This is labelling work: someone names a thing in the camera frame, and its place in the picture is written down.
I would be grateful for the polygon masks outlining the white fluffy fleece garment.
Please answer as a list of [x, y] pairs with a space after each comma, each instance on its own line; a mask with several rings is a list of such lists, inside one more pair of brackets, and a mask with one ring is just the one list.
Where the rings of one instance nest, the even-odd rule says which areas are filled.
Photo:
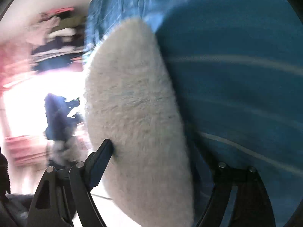
[[127, 19], [95, 47], [85, 69], [90, 141], [113, 142], [103, 184], [141, 226], [191, 226], [194, 191], [183, 123], [157, 40]]

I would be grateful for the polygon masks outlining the pile of clothes on shelf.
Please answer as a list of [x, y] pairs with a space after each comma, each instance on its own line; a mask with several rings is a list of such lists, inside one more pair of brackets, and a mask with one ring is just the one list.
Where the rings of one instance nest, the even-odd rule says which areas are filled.
[[71, 68], [82, 70], [86, 16], [75, 14], [73, 7], [38, 14], [28, 29], [31, 45], [31, 70]]

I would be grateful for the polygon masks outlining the pink curtain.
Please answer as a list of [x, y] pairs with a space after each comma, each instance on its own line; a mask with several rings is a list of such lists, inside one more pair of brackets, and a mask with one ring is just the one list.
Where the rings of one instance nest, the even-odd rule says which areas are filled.
[[4, 147], [16, 166], [34, 164], [30, 49], [18, 39], [1, 43], [1, 128]]

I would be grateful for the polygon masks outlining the blue striped bed sheet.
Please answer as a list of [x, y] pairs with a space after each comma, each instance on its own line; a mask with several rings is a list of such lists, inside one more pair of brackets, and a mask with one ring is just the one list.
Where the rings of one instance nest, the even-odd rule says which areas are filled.
[[260, 171], [277, 226], [302, 226], [302, 0], [91, 0], [86, 48], [138, 17], [188, 129]]

